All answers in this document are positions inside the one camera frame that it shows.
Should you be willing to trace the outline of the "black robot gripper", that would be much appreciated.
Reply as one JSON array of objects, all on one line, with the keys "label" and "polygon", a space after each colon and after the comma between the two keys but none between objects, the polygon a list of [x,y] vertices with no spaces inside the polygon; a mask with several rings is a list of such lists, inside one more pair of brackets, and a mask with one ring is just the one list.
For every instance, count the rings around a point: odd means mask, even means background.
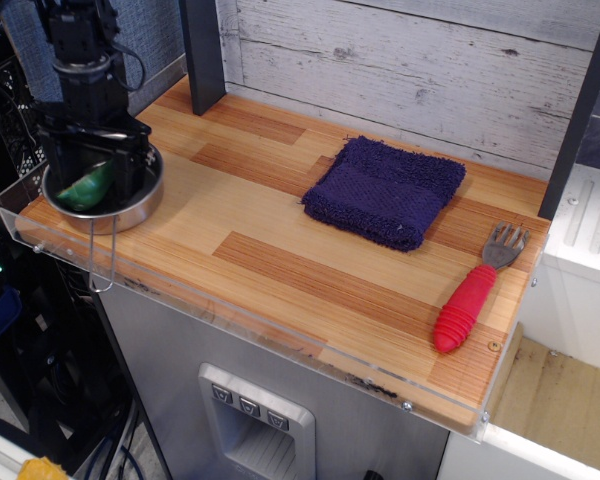
[{"label": "black robot gripper", "polygon": [[39,102],[38,130],[49,162],[47,198],[67,188],[95,165],[111,160],[118,201],[130,200],[144,182],[151,128],[128,112],[132,87],[122,59],[84,63],[53,61],[62,99]]}]

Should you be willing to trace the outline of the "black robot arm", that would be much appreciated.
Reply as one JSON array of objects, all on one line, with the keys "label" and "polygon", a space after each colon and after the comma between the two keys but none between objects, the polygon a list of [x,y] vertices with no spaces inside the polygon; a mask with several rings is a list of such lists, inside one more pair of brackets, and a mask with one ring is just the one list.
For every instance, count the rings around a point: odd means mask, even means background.
[{"label": "black robot arm", "polygon": [[118,203],[142,187],[151,129],[133,118],[126,78],[128,48],[116,42],[118,13],[108,1],[39,1],[55,55],[61,100],[40,102],[40,140],[53,175],[67,189],[92,170]]}]

